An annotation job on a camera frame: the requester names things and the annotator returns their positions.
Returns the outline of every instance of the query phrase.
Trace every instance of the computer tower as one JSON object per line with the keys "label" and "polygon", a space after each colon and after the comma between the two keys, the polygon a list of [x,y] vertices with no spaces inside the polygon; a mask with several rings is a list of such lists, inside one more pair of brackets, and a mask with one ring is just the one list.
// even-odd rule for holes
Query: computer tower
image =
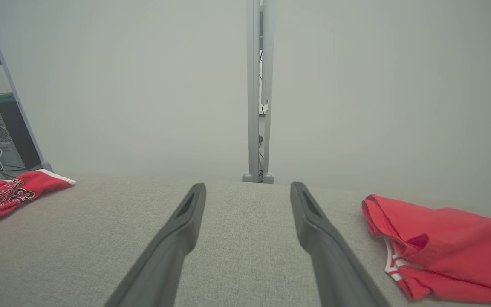
{"label": "computer tower", "polygon": [[3,169],[32,169],[41,163],[16,101],[0,103],[0,149]]}

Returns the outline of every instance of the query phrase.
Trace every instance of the red fabric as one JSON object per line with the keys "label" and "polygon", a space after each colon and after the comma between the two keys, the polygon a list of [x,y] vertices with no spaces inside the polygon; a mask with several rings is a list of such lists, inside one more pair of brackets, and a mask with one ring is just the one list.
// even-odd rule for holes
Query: red fabric
{"label": "red fabric", "polygon": [[71,179],[64,177],[59,179],[51,174],[58,177],[49,171],[46,173],[29,171],[10,182],[0,181],[0,216],[13,212],[19,206],[35,200],[46,192],[62,190],[71,187],[71,183],[74,183]]}
{"label": "red fabric", "polygon": [[491,219],[377,195],[362,210],[371,235],[387,237],[397,259],[411,262],[397,269],[409,299],[491,303]]}

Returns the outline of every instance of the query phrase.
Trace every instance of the red and white striped trim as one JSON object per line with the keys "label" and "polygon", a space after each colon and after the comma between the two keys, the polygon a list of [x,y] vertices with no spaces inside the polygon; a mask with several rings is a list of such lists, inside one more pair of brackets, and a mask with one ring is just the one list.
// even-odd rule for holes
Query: red and white striped trim
{"label": "red and white striped trim", "polygon": [[63,181],[66,181],[68,182],[69,184],[71,184],[72,186],[76,185],[77,184],[77,181],[74,181],[73,179],[71,178],[67,178],[67,177],[63,177],[63,176],[60,176],[58,174],[55,174],[55,173],[52,173],[52,171],[47,171],[46,169],[37,169],[36,171],[40,171],[41,173],[45,173],[47,174],[48,176],[50,177],[54,177],[54,178],[58,178],[58,179],[61,179]]}
{"label": "red and white striped trim", "polygon": [[400,266],[410,266],[412,268],[423,270],[423,268],[413,264],[412,262],[404,259],[399,256],[397,250],[393,247],[390,240],[387,237],[384,237],[384,242],[386,242],[387,247],[387,261],[386,261],[386,269],[384,270],[394,281],[402,280],[401,274],[397,268]]}

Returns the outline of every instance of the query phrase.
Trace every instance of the gray fabric surface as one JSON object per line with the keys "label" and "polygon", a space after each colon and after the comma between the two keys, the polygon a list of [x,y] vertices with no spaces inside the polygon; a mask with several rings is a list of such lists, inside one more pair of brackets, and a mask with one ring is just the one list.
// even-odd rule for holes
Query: gray fabric surface
{"label": "gray fabric surface", "polygon": [[[103,305],[194,181],[63,174],[78,181],[0,219],[0,306]],[[185,258],[176,306],[316,306],[289,188],[206,182],[195,250]],[[407,306],[384,273],[386,248],[372,238],[357,192],[310,191],[388,301]],[[464,306],[431,299],[421,307]]]}

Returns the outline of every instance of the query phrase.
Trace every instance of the folded red jersey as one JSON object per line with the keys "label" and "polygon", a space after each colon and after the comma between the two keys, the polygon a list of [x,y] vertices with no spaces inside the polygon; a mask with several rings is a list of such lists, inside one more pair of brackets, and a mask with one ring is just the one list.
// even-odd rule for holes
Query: folded red jersey
{"label": "folded red jersey", "polygon": [[74,180],[46,169],[29,171],[16,179],[0,181],[0,216],[13,212],[46,192],[62,190],[74,184]]}
{"label": "folded red jersey", "polygon": [[491,219],[377,195],[362,209],[371,235],[386,241],[386,272],[409,299],[491,303]]}

